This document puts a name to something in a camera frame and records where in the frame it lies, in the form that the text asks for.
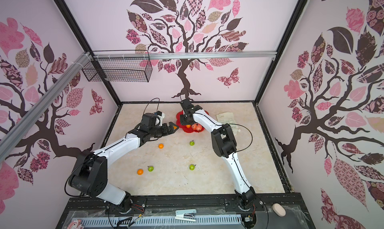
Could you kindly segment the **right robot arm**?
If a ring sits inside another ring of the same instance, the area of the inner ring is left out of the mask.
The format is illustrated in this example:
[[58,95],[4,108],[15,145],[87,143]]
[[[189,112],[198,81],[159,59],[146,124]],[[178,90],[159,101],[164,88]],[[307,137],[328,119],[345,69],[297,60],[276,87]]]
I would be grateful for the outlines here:
[[211,133],[213,150],[225,161],[231,173],[239,208],[242,211],[248,211],[253,206],[257,195],[240,164],[237,141],[231,125],[216,121],[201,106],[193,105],[189,99],[182,100],[181,107],[183,109],[183,114],[180,115],[182,125],[199,124]]

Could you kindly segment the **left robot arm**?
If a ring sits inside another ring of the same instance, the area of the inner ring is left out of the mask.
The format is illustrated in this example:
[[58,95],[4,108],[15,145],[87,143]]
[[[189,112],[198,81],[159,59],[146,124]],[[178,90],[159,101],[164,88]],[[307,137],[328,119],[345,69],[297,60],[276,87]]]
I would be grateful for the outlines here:
[[145,113],[141,122],[121,139],[101,149],[80,153],[66,185],[91,198],[112,204],[120,213],[128,213],[133,207],[131,194],[109,182],[109,169],[129,152],[147,142],[172,135],[179,129],[173,122],[164,123],[164,118],[165,114],[160,111]]

